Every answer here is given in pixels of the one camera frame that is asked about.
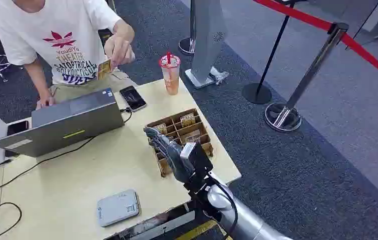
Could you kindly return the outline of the person's right hand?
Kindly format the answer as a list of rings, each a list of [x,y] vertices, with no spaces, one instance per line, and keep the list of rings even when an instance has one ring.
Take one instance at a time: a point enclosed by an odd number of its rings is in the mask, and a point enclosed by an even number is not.
[[[46,108],[46,107],[50,107],[50,106],[53,106],[55,104],[55,99],[53,96],[49,95],[47,97],[42,97],[40,98],[38,101],[37,101],[37,106],[36,106],[36,110],[39,110],[39,109],[42,109],[42,108]]]

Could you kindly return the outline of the person's left hand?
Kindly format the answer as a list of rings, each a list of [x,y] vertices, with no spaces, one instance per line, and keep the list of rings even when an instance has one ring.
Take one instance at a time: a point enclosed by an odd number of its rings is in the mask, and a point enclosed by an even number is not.
[[[133,36],[120,36],[118,34],[114,34],[108,38],[104,51],[110,60],[111,69],[135,60],[136,57],[131,46],[133,39]]]

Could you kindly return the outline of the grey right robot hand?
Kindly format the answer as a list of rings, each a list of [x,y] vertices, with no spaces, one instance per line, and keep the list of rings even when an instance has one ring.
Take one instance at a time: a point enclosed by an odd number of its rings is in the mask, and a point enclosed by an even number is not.
[[[194,167],[190,161],[181,157],[183,147],[153,127],[146,126],[143,131],[149,139],[149,145],[165,157],[175,179],[187,183],[194,173]]]

